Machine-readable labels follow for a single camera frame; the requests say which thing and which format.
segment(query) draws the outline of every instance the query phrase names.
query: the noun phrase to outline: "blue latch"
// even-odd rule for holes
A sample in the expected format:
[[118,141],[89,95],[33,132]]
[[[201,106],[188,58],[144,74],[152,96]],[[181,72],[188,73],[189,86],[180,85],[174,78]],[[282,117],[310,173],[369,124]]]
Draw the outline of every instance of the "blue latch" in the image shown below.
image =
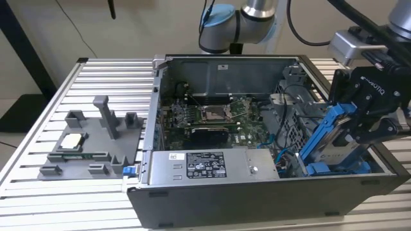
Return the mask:
[[134,177],[136,174],[137,174],[137,168],[134,166],[122,168],[122,176]]

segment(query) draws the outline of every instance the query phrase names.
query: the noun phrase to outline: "black cable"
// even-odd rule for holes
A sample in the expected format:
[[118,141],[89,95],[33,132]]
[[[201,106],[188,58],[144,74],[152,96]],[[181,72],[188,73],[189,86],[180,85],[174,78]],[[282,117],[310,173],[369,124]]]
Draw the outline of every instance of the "black cable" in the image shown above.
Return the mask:
[[89,45],[86,44],[86,42],[84,41],[82,35],[81,35],[80,31],[78,31],[78,28],[76,27],[76,24],[73,23],[72,19],[69,18],[68,14],[65,13],[65,11],[64,11],[64,9],[62,9],[60,3],[58,3],[58,0],[54,0],[54,1],[56,1],[57,5],[58,5],[58,7],[60,7],[60,9],[61,9],[61,11],[62,11],[65,17],[68,18],[70,24],[73,25],[73,27],[74,27],[74,29],[76,29],[76,31],[77,31],[77,33],[78,33],[78,36],[80,36],[80,39],[81,39],[82,43],[86,45],[89,51],[92,52],[92,54],[93,54],[94,57],[97,58],[97,55],[96,55],[94,51],[92,50],[92,48],[89,47]]
[[208,21],[208,18],[209,18],[210,12],[212,12],[212,7],[213,7],[214,1],[216,1],[216,0],[212,0],[210,5],[209,5],[209,7],[208,7],[208,9],[206,9],[205,14],[204,14],[205,7],[202,8],[201,16],[202,16],[202,14],[204,14],[204,17],[202,17],[202,19],[200,20],[198,47],[201,47],[201,45],[200,45],[200,39],[201,39],[202,31],[204,31],[205,22]]
[[292,87],[292,86],[302,87],[302,88],[308,91],[308,89],[306,89],[302,85],[298,85],[298,84],[289,84],[289,85],[282,89],[282,91],[281,91],[281,94],[282,94],[282,101],[284,101],[284,110],[282,110],[282,116],[281,116],[280,127],[278,127],[278,129],[277,129],[277,131],[276,131],[274,138],[273,138],[274,144],[276,144],[276,146],[277,146],[281,150],[284,149],[284,147],[281,147],[281,146],[278,145],[278,143],[277,143],[277,137],[278,137],[278,134],[280,134],[281,129],[282,129],[282,127],[284,127],[285,118],[286,118],[286,108],[288,108],[288,107],[286,107],[286,100],[285,100],[285,94],[286,94],[285,90],[288,89],[288,87]]
[[9,147],[11,147],[11,148],[17,148],[17,146],[13,146],[11,144],[3,143],[3,142],[1,142],[1,141],[0,141],[0,144],[3,144],[3,145],[6,145],[6,146],[9,146]]
[[378,26],[366,18],[344,0],[328,0],[330,5],[337,9],[337,11],[353,22],[361,29],[364,29],[376,40],[386,46],[389,52],[393,56],[411,67],[411,52],[396,42],[386,31],[381,30]]
[[206,6],[206,0],[204,0],[204,6],[202,6],[202,10],[201,10],[201,17],[200,17],[200,23],[198,23],[198,34],[201,33],[201,22],[202,22],[202,15],[204,15],[204,11],[205,11],[205,6]]
[[296,117],[298,117],[298,118],[308,118],[308,119],[322,119],[324,118],[324,116],[316,116],[316,115],[297,115]]
[[288,26],[289,26],[290,32],[292,32],[293,36],[296,37],[296,39],[301,43],[304,43],[305,45],[312,46],[312,47],[321,47],[321,46],[326,46],[329,44],[329,41],[326,41],[326,42],[308,42],[297,34],[294,27],[293,27],[293,24],[292,24],[292,21],[290,21],[290,0],[286,1],[286,21],[288,21]]

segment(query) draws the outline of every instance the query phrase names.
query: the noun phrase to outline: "white sticker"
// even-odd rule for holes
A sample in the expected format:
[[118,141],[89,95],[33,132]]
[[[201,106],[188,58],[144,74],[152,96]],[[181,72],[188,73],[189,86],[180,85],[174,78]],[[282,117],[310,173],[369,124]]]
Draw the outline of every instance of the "white sticker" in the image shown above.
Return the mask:
[[217,65],[218,70],[228,70],[228,64]]
[[169,160],[184,160],[185,153],[169,153]]

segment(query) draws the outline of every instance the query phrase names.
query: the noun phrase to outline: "slotted metal table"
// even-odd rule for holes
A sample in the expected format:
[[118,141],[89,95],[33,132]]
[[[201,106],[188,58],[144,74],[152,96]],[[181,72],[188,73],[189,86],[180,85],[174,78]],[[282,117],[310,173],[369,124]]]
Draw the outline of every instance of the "slotted metal table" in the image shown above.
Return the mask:
[[[330,59],[312,59],[330,81],[342,68]],[[33,128],[0,172],[0,231],[133,230],[144,231],[121,180],[37,181],[38,167],[65,127],[69,110],[97,117],[94,95],[109,96],[116,115],[146,117],[152,87],[150,59],[89,59],[77,63]],[[142,147],[144,132],[138,147]],[[411,137],[384,145],[411,171]],[[389,195],[374,196],[344,217],[196,227],[190,230],[411,231],[411,181]]]

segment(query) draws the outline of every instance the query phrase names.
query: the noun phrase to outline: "barcode sticker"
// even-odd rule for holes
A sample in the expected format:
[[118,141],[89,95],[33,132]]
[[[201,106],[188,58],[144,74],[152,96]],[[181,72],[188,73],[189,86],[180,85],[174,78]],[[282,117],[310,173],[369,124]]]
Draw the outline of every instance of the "barcode sticker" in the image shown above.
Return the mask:
[[184,160],[185,153],[169,153],[168,159],[169,160]]

